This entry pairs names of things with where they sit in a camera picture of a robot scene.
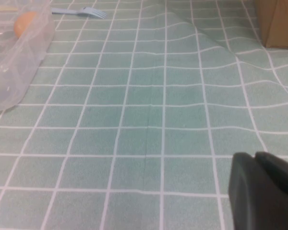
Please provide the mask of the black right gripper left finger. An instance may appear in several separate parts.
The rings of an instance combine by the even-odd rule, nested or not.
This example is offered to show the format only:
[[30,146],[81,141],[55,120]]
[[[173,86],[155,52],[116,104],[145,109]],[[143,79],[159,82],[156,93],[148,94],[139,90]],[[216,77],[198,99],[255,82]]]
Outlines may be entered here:
[[228,196],[236,230],[288,230],[288,193],[281,191],[255,156],[233,155]]

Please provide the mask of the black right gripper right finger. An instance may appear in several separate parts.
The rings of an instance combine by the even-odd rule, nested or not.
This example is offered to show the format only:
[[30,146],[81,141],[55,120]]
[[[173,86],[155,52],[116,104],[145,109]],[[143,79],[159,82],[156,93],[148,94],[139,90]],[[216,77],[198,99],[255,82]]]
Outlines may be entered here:
[[284,193],[288,193],[288,162],[268,152],[257,152],[255,160],[274,184]]

